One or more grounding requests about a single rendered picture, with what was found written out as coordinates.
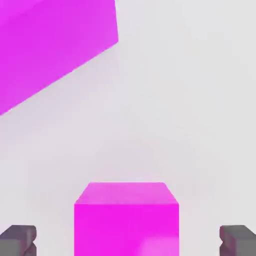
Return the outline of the small magenta cube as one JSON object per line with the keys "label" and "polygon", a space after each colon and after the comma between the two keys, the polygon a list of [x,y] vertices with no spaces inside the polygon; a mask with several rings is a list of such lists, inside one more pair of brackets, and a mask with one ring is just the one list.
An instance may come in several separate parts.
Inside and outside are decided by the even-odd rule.
{"label": "small magenta cube", "polygon": [[179,203],[163,182],[90,182],[74,204],[74,256],[180,256]]}

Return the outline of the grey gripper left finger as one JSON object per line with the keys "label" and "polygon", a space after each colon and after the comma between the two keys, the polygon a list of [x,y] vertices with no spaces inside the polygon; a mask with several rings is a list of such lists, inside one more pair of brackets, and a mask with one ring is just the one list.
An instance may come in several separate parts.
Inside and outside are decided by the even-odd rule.
{"label": "grey gripper left finger", "polygon": [[0,234],[0,256],[37,256],[34,225],[11,225]]}

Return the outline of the large magenta box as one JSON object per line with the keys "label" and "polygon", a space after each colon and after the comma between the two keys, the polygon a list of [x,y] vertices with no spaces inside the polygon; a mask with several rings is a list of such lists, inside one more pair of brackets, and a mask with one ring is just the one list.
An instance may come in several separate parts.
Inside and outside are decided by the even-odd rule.
{"label": "large magenta box", "polygon": [[0,115],[117,42],[115,0],[0,0]]}

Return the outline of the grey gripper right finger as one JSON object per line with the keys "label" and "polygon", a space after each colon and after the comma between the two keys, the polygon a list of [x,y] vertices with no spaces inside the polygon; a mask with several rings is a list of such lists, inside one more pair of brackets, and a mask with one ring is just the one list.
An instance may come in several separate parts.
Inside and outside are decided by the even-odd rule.
{"label": "grey gripper right finger", "polygon": [[222,225],[219,256],[256,256],[256,234],[245,225]]}

